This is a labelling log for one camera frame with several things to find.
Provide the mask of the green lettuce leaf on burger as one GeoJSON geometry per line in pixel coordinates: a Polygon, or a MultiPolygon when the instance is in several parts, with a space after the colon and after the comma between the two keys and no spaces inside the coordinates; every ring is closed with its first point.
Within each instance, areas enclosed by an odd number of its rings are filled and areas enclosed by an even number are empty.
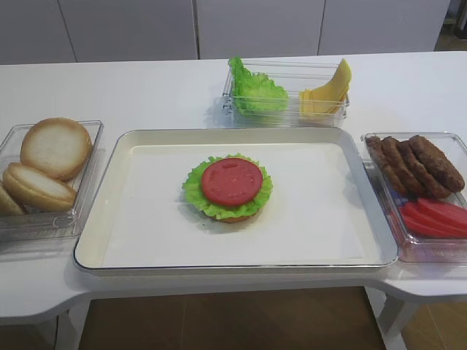
{"type": "Polygon", "coordinates": [[[251,210],[260,211],[268,202],[271,194],[273,192],[273,182],[271,176],[268,174],[267,170],[260,165],[258,161],[255,161],[249,157],[246,157],[240,153],[235,155],[226,155],[225,157],[209,157],[208,160],[200,163],[195,168],[192,168],[190,173],[188,174],[187,179],[182,185],[183,190],[185,191],[185,198],[186,201],[192,204],[197,210],[203,212],[205,215],[216,213],[222,210],[251,210]],[[214,162],[221,160],[223,158],[242,158],[248,161],[251,161],[255,165],[257,165],[262,174],[263,174],[263,184],[258,192],[258,194],[253,198],[253,200],[249,203],[235,206],[235,207],[227,207],[227,206],[220,206],[215,203],[210,202],[203,194],[201,189],[201,176],[206,168],[212,165],[214,162]]]}

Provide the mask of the bottom bun under lettuce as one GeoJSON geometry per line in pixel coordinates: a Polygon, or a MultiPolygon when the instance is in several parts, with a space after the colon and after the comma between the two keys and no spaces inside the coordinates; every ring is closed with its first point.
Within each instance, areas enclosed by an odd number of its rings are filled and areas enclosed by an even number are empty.
{"type": "Polygon", "coordinates": [[[235,223],[254,217],[257,213],[258,210],[222,210],[216,212],[215,214],[207,214],[207,216],[219,222],[235,223]]]}

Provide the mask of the green lettuce leaves in container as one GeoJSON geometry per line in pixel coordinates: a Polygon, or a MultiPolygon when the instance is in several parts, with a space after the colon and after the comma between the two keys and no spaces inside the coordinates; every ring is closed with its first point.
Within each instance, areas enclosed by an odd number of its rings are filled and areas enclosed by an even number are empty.
{"type": "Polygon", "coordinates": [[[233,76],[231,95],[244,116],[283,112],[287,109],[287,91],[264,73],[252,73],[240,57],[228,61],[233,76]]]}

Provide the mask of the clear lettuce and cheese container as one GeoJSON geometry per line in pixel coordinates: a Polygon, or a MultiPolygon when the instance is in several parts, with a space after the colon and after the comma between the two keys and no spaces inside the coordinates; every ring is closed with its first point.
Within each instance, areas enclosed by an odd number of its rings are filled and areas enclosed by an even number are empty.
{"type": "Polygon", "coordinates": [[[299,113],[299,93],[311,90],[327,83],[334,75],[337,65],[326,63],[299,63],[280,61],[242,60],[244,66],[252,73],[264,73],[282,86],[288,94],[287,109],[283,112],[269,114],[254,114],[244,116],[239,112],[231,95],[233,76],[229,67],[228,76],[223,91],[223,110],[235,126],[252,127],[304,127],[304,126],[342,126],[347,117],[349,106],[348,95],[339,110],[327,117],[302,117],[299,113]]]}

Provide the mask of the yellow cheese slices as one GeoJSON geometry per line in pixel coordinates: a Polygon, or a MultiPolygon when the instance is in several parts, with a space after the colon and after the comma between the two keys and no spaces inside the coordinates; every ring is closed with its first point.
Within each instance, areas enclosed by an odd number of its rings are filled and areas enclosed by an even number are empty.
{"type": "Polygon", "coordinates": [[[352,71],[342,59],[332,78],[322,86],[299,93],[299,113],[302,117],[327,117],[336,113],[350,87],[352,71]]]}

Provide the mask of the red tomato slice on burger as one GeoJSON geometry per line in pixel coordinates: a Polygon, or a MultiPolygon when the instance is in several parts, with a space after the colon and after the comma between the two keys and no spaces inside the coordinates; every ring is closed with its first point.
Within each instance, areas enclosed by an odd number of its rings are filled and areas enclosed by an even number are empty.
{"type": "Polygon", "coordinates": [[[220,206],[235,207],[249,203],[263,184],[260,168],[251,161],[227,157],[208,166],[201,176],[204,196],[220,206]]]}

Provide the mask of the white metal baking tray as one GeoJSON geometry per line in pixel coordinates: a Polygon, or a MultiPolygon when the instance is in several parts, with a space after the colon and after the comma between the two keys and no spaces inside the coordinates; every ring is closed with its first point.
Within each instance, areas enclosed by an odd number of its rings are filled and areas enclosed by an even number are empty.
{"type": "Polygon", "coordinates": [[[381,267],[398,247],[351,135],[338,128],[140,130],[113,150],[74,250],[87,271],[381,267]],[[223,223],[185,200],[211,156],[271,176],[253,217],[223,223]]]}

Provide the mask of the white parchment paper sheet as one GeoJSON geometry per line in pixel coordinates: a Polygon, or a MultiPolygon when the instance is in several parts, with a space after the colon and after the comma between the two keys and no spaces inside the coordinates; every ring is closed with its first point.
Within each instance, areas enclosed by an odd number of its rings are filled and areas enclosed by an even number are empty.
{"type": "Polygon", "coordinates": [[[103,264],[107,267],[377,264],[380,248],[334,144],[134,147],[103,264]],[[185,200],[182,183],[210,156],[240,153],[272,178],[254,217],[228,224],[185,200]]]}

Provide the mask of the upright bun half cut side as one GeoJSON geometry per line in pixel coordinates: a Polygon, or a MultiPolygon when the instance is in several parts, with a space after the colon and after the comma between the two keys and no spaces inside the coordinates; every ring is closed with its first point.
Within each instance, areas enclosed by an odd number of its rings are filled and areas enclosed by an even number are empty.
{"type": "Polygon", "coordinates": [[[35,124],[24,136],[20,161],[61,181],[74,178],[92,150],[88,131],[66,118],[48,118],[35,124]]]}

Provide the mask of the clear plastic bun container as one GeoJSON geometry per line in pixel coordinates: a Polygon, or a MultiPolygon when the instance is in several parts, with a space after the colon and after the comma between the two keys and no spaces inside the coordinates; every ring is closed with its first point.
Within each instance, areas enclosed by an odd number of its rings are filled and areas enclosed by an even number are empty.
{"type": "Polygon", "coordinates": [[[65,238],[79,234],[90,211],[92,197],[99,180],[97,176],[104,150],[99,142],[104,124],[99,120],[80,123],[90,134],[93,148],[84,169],[69,184],[77,191],[76,201],[68,211],[41,211],[26,206],[26,215],[1,217],[1,242],[65,238]]]}

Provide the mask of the brown meat patties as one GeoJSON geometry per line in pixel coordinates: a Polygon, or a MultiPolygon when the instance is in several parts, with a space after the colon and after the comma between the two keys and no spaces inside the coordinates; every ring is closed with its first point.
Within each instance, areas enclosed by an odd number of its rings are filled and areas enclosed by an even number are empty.
{"type": "Polygon", "coordinates": [[[461,172],[424,136],[404,141],[367,136],[365,143],[384,178],[403,197],[441,200],[465,188],[461,172]]]}

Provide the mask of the clear patty and tomato container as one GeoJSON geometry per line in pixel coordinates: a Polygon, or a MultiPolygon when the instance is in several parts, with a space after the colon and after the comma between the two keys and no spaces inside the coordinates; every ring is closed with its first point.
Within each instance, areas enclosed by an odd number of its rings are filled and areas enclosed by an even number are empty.
{"type": "Polygon", "coordinates": [[[466,238],[429,238],[416,234],[405,226],[399,208],[406,202],[415,202],[419,198],[403,197],[389,185],[371,159],[365,143],[367,136],[378,136],[382,139],[393,136],[399,141],[404,141],[415,135],[426,137],[443,151],[461,172],[465,181],[465,188],[461,192],[451,194],[448,198],[426,199],[443,201],[466,209],[466,145],[453,133],[367,133],[362,137],[362,141],[366,148],[365,165],[368,169],[368,177],[398,245],[401,260],[411,263],[464,263],[466,261],[466,238]]]}

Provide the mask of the red tomato slices in container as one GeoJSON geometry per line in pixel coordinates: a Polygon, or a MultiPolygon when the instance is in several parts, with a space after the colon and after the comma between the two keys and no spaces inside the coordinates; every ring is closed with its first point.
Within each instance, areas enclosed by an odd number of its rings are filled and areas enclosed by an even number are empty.
{"type": "Polygon", "coordinates": [[[443,201],[419,198],[399,208],[405,226],[429,238],[466,238],[466,209],[443,201]]]}

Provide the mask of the middle bun half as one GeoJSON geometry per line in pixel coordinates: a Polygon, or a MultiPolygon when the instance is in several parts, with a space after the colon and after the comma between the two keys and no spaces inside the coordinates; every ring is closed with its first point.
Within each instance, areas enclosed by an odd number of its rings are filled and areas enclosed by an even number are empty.
{"type": "Polygon", "coordinates": [[[44,211],[69,210],[77,196],[68,184],[22,163],[10,163],[2,180],[14,199],[44,211]]]}

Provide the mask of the white table leg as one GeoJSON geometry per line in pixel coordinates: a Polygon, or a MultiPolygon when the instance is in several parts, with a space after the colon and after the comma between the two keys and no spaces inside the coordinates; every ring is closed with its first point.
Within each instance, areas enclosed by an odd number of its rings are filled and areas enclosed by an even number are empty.
{"type": "Polygon", "coordinates": [[[410,303],[384,294],[382,310],[377,323],[386,349],[406,349],[402,330],[412,320],[420,308],[418,303],[410,303]]]}

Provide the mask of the outer sesame bun half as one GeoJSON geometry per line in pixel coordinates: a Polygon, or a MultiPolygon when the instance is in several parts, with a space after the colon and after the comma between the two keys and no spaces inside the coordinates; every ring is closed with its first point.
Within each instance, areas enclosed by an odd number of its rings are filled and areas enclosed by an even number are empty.
{"type": "Polygon", "coordinates": [[[3,182],[0,185],[0,212],[2,216],[21,216],[26,212],[4,188],[3,182]]]}

